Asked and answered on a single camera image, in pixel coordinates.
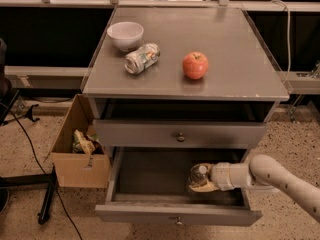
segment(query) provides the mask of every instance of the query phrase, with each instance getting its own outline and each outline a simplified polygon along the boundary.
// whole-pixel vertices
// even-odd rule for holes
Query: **silver can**
[[[160,57],[160,48],[154,43],[147,43],[125,57],[125,68],[130,74],[140,74],[156,63]]]

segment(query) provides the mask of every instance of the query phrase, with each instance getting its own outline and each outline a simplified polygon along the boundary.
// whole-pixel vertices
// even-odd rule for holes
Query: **black device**
[[[0,100],[6,95],[8,91],[11,90],[11,82],[5,77],[4,67],[6,59],[7,45],[0,38]]]

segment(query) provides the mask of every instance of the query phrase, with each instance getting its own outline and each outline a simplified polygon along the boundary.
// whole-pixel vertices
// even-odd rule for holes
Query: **gray tabletop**
[[[227,8],[117,8],[111,24],[140,23],[144,43],[160,60],[140,75],[124,68],[125,53],[106,37],[83,93],[93,97],[284,101],[289,95],[243,12]],[[182,71],[184,56],[204,53],[209,70],[200,80]]]

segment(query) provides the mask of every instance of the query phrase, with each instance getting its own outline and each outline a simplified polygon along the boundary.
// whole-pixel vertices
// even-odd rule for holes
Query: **white cable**
[[[287,69],[287,75],[285,79],[283,80],[283,83],[287,81],[290,70],[291,70],[291,45],[290,45],[290,23],[291,23],[291,12],[287,6],[286,3],[284,3],[281,0],[271,0],[272,3],[277,3],[282,5],[288,12],[288,21],[287,21],[287,48],[288,48],[288,69]]]

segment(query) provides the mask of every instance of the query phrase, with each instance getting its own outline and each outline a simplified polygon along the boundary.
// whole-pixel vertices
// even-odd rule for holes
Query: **black stand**
[[[19,90],[13,89],[9,91],[6,94],[6,96],[1,99],[1,103],[3,103],[6,107],[0,105],[0,125],[8,123],[8,122],[5,122],[4,119],[6,118],[7,114],[9,113],[11,107],[13,106],[14,102],[18,97],[19,97]],[[25,118],[29,118],[33,122],[39,120],[39,118],[34,119],[32,116],[32,108],[34,106],[38,106],[38,105],[31,106],[27,114],[25,115]],[[8,187],[35,185],[35,184],[48,184],[46,195],[44,197],[44,201],[42,204],[42,208],[40,213],[38,214],[39,216],[38,223],[42,225],[46,221],[48,221],[50,218],[49,209],[50,209],[53,193],[57,186],[57,176],[56,176],[54,167],[52,169],[51,174],[39,174],[39,175],[28,175],[28,176],[6,177],[6,178],[0,177],[0,190],[6,189]]]

